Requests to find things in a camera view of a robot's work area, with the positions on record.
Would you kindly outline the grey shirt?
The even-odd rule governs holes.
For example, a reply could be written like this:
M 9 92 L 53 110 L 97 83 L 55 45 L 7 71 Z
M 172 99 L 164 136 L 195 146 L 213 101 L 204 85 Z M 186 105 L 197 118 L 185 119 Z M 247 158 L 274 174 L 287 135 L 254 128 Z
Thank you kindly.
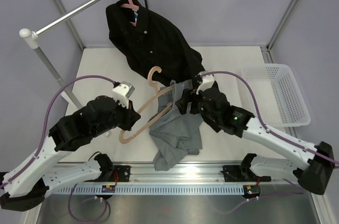
M 175 105 L 181 99 L 185 89 L 192 89 L 192 81 L 182 83 L 171 81 L 174 89 L 158 98 L 158 112 L 171 109 L 149 127 L 149 135 L 158 147 L 153 159 L 156 171 L 168 171 L 187 155 L 198 155 L 202 150 L 200 125 L 203 119 L 200 114 L 182 115 Z

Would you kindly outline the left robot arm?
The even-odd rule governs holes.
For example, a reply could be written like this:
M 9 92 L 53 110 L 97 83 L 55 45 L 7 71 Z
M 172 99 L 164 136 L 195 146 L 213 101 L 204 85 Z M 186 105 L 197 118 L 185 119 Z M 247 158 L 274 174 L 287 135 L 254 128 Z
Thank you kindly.
M 127 107 L 122 107 L 107 96 L 99 96 L 80 110 L 61 118 L 49 130 L 42 147 L 11 172 L 1 174 L 1 186 L 5 191 L 1 196 L 1 208 L 28 211 L 65 187 L 110 180 L 114 166 L 107 154 L 98 154 L 92 160 L 63 171 L 51 169 L 111 129 L 131 130 L 140 118 L 131 101 Z

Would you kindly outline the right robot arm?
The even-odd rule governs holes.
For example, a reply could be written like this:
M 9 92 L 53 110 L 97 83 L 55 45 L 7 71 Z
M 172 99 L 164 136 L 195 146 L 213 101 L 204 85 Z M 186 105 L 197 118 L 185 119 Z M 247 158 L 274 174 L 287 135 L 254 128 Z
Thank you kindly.
M 175 105 L 181 114 L 200 114 L 215 132 L 253 141 L 282 156 L 267 158 L 249 153 L 240 163 L 236 177 L 249 182 L 268 178 L 295 180 L 310 193 L 325 193 L 335 168 L 333 149 L 328 143 L 314 145 L 267 126 L 250 111 L 231 105 L 225 94 L 215 88 L 185 90 Z

